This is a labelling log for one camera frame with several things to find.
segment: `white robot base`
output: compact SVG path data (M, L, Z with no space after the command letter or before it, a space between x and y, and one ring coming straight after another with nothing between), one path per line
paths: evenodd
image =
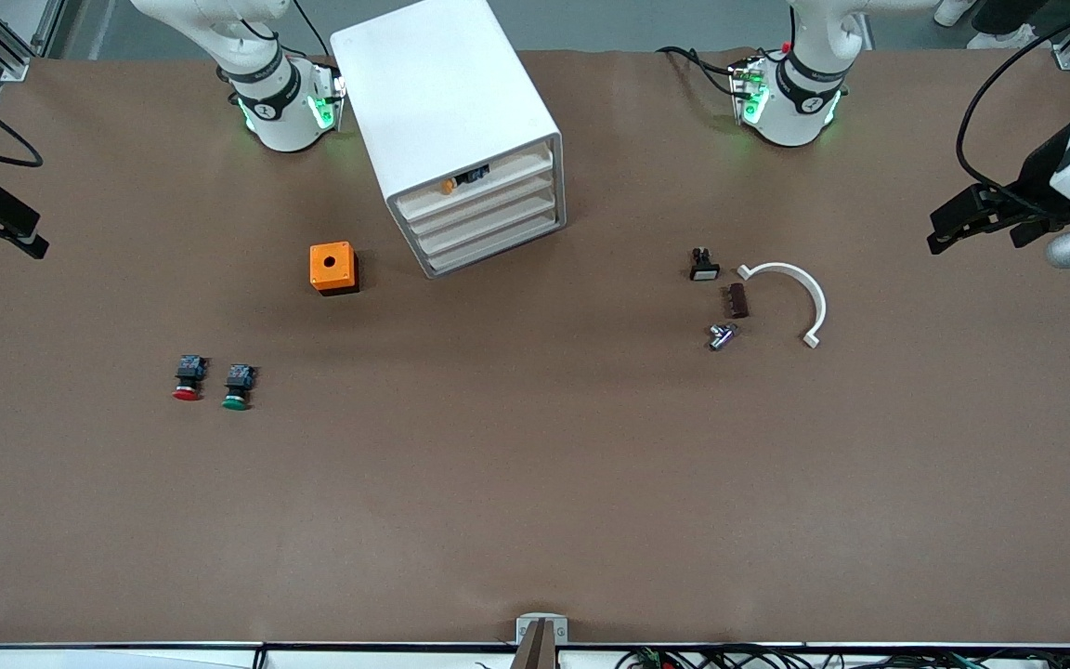
M301 151L328 131L340 131L345 110L345 83L326 65L288 56L284 59L287 76L301 81L281 109L264 107L257 98L243 95L243 85L231 81L238 90L238 108L246 118L247 131L254 132L264 147L275 151Z
M744 94L732 97L734 118L738 125L754 128L770 143L802 147L832 122L837 103L841 101L840 83L831 98L810 96L802 102L791 101L778 85L778 69L785 66L778 58L780 55L767 54L731 69L730 90Z

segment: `metal connector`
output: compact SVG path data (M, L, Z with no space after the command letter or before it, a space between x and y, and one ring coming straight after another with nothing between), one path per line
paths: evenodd
M717 323L717 325L709 328L708 333L713 335L713 340L708 343L709 350L719 351L725 348L725 344L728 344L730 339L736 337L737 326L731 322L729 325L721 325L721 323Z

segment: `white curved plastic part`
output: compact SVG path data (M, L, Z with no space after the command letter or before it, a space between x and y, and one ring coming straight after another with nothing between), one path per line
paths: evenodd
M820 338L815 337L815 331L820 330L821 325L824 325L824 317L828 313L828 302L824 300L824 289L820 288L820 284L815 283L811 274L807 274L806 271L799 270L798 267L793 264L764 263L755 267L754 270L746 265L737 268L737 274L747 279L762 271L777 271L778 274L785 274L790 278L794 278L802 284L804 288L807 288L807 291L812 294L812 302L815 305L815 322L812 322L811 329L804 334L804 343L811 348L819 347Z

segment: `brown table surface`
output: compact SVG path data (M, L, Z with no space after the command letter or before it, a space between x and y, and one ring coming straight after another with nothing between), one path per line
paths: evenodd
M0 166L0 640L1070 642L1070 271L1005 234L933 257L952 140L1006 52L866 54L778 149L651 54L523 55L565 138L569 228L424 278L355 126L297 155L208 62L35 62ZM1036 54L969 152L1013 177L1070 118ZM16 150L0 133L0 150ZM308 246L365 291L323 300ZM797 263L705 350L707 245ZM181 354L212 356L197 404ZM259 365L246 413L226 365Z

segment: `person's foot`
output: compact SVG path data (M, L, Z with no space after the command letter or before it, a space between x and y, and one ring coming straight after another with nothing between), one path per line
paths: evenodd
M1023 46L1035 42L1038 35L1030 25L1022 25L1018 30L1008 34L989 34L978 32L976 37L968 40L965 49L1022 49ZM1052 43L1039 44L1040 49L1050 49Z
M944 27L952 27L956 21L961 20L964 12L968 12L977 4L977 0L943 0L939 7L935 7L935 22Z

